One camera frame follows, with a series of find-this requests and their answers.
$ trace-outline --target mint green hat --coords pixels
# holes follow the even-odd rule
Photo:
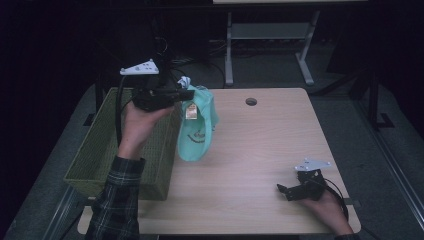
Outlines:
[[[188,90],[194,90],[194,97],[182,103],[183,116],[177,148],[181,159],[198,161],[209,150],[219,118],[215,111],[214,96],[207,88],[189,85]],[[188,108],[197,111],[197,116],[188,116]]]

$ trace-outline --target person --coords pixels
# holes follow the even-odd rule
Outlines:
[[[125,108],[122,140],[107,176],[105,187],[92,205],[93,215],[85,239],[140,238],[138,225],[138,191],[145,159],[143,146],[155,124],[169,115],[173,107],[145,112],[132,102]],[[299,200],[336,235],[335,240],[357,240],[337,199],[327,190],[318,201]]]

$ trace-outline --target green basket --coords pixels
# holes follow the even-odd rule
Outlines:
[[[88,197],[96,197],[103,190],[117,152],[116,93],[117,88],[110,89],[64,178],[65,182]],[[131,89],[124,89],[122,103],[130,97]],[[163,201],[167,198],[180,115],[181,105],[176,104],[173,113],[156,124],[143,149],[142,155],[147,161],[140,181],[139,199]]]

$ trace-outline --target floor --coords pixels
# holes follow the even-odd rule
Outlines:
[[[299,44],[285,44],[278,51],[234,58],[235,83],[232,88],[300,87],[314,92],[343,77],[326,72],[334,46],[331,43],[315,44],[310,49],[307,63],[316,83],[307,86],[294,56],[298,47]],[[223,78],[219,69],[224,70],[224,58],[216,57],[211,62],[214,65],[196,63],[178,69],[191,77],[193,85],[222,88]],[[310,97],[310,100],[363,225],[359,235],[365,240],[424,239],[424,226],[417,220],[420,213],[411,207],[424,199],[424,175],[421,174],[424,169],[424,141],[399,110],[393,95],[383,86],[379,88],[378,112],[387,114],[394,127],[373,130],[365,117],[368,95],[365,94],[360,101],[351,100],[348,97],[351,86],[347,83],[325,96]],[[87,116],[93,113],[95,96],[92,86],[76,107],[6,240],[60,239],[64,233],[63,239],[83,239],[83,235],[77,232],[77,223],[73,221],[77,220],[86,199],[72,192],[62,179],[89,129],[84,125]],[[403,190],[405,185],[398,180],[402,177],[391,167],[393,159],[400,166],[399,172],[407,176],[418,200],[414,199],[415,195],[411,196],[411,191]],[[300,239],[327,240],[332,237],[308,235],[300,236]],[[256,239],[271,238],[285,239],[284,236],[258,236]]]

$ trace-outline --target hand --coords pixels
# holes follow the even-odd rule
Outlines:
[[[337,198],[329,191],[325,190],[318,201],[302,199],[299,203],[309,208],[337,236],[353,234]]]
[[[173,110],[174,107],[169,107],[154,112],[145,112],[134,106],[132,101],[129,102],[125,107],[124,129],[118,148],[118,157],[140,159],[140,151],[146,144],[156,123]]]

